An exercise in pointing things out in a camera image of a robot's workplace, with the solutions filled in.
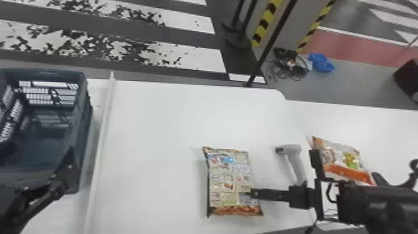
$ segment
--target snack bag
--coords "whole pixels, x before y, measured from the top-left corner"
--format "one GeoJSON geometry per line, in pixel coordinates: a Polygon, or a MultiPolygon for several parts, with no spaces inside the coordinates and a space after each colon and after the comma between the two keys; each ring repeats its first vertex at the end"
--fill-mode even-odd
{"type": "Polygon", "coordinates": [[[315,136],[312,136],[312,148],[320,150],[325,172],[374,185],[370,174],[363,168],[360,152],[355,148],[315,136]]]}
{"type": "Polygon", "coordinates": [[[247,194],[253,187],[248,153],[235,149],[202,149],[208,166],[207,216],[262,215],[259,200],[247,194]]]}

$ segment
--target white table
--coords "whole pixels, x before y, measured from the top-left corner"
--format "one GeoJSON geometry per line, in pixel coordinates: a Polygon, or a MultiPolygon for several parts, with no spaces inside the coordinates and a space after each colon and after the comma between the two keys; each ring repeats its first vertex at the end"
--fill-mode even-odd
{"type": "Polygon", "coordinates": [[[85,233],[262,233],[312,224],[306,210],[262,202],[263,217],[206,218],[202,146],[247,150],[258,187],[295,182],[280,144],[309,145],[276,90],[117,81],[96,160],[85,233]]]}
{"type": "Polygon", "coordinates": [[[82,233],[90,194],[90,181],[95,159],[98,131],[103,117],[107,80],[88,80],[90,102],[93,107],[93,119],[90,123],[88,144],[81,174],[80,190],[77,194],[66,195],[53,202],[37,214],[23,229],[23,234],[82,233]]]}

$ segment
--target food packaging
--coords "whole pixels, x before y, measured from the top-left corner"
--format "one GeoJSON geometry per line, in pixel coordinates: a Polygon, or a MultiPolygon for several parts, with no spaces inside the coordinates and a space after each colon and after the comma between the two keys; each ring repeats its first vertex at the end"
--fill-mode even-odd
{"type": "Polygon", "coordinates": [[[250,193],[248,153],[235,149],[202,147],[208,166],[207,216],[262,215],[259,200],[250,193]]]}

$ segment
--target black device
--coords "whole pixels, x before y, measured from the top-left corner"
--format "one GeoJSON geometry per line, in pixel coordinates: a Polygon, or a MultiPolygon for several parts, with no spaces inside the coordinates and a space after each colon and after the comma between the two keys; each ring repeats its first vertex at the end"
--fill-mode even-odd
{"type": "Polygon", "coordinates": [[[61,199],[74,185],[78,175],[70,148],[55,172],[45,181],[28,186],[0,186],[0,233],[18,234],[27,222],[52,202],[61,199]]]}
{"type": "Polygon", "coordinates": [[[418,103],[418,58],[405,63],[393,76],[399,87],[418,103]]]}
{"type": "Polygon", "coordinates": [[[369,233],[417,234],[418,193],[413,190],[418,179],[418,159],[410,163],[412,173],[401,185],[389,183],[377,172],[372,176],[377,186],[360,186],[352,181],[325,177],[319,150],[311,150],[311,165],[317,178],[315,188],[302,185],[290,186],[289,190],[252,189],[254,199],[288,202],[292,208],[314,208],[319,221],[328,220],[354,225],[364,225],[369,233]],[[328,182],[327,199],[338,208],[338,218],[326,217],[322,205],[322,182],[328,182]],[[330,197],[331,185],[338,186],[337,199],[330,197]]]}

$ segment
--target black pole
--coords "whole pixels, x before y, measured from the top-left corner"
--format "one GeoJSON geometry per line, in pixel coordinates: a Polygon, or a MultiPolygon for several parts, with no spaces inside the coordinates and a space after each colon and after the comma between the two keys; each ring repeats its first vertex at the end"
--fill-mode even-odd
{"type": "Polygon", "coordinates": [[[244,0],[240,0],[238,3],[238,6],[236,7],[236,11],[234,14],[234,18],[232,18],[232,26],[235,28],[236,23],[238,22],[239,14],[241,13],[241,10],[244,6],[244,0]]]}
{"type": "Polygon", "coordinates": [[[237,33],[226,34],[225,39],[230,46],[241,50],[251,48],[251,41],[246,37],[245,33],[247,31],[249,21],[251,20],[251,16],[253,15],[254,8],[256,8],[257,1],[258,0],[251,0],[251,3],[249,4],[247,10],[247,14],[245,15],[243,26],[239,30],[238,35],[237,33]]]}
{"type": "Polygon", "coordinates": [[[290,0],[288,3],[286,9],[283,12],[282,17],[280,18],[279,23],[277,24],[276,28],[274,29],[273,35],[271,35],[271,38],[269,42],[266,45],[266,48],[261,54],[260,59],[257,62],[256,69],[254,70],[253,74],[249,77],[248,81],[244,83],[244,87],[251,87],[251,85],[254,82],[254,79],[256,78],[256,75],[258,71],[260,70],[262,64],[266,60],[267,56],[269,55],[270,50],[272,49],[274,43],[276,42],[277,37],[279,36],[280,32],[282,31],[284,24],[286,23],[287,19],[289,18],[291,12],[293,11],[293,8],[295,7],[298,0],[290,0]]]}
{"type": "Polygon", "coordinates": [[[251,3],[249,4],[247,14],[245,15],[243,26],[241,28],[241,31],[239,32],[238,40],[243,39],[245,32],[247,31],[249,20],[251,19],[251,16],[253,16],[253,12],[254,12],[254,9],[256,8],[256,5],[257,5],[257,0],[252,0],[251,3]]]}
{"type": "Polygon", "coordinates": [[[228,32],[238,32],[241,28],[241,23],[238,22],[239,14],[241,13],[243,6],[244,6],[245,0],[239,0],[239,3],[236,7],[235,13],[233,18],[231,19],[230,16],[226,16],[222,20],[222,26],[228,31],[228,32]]]}

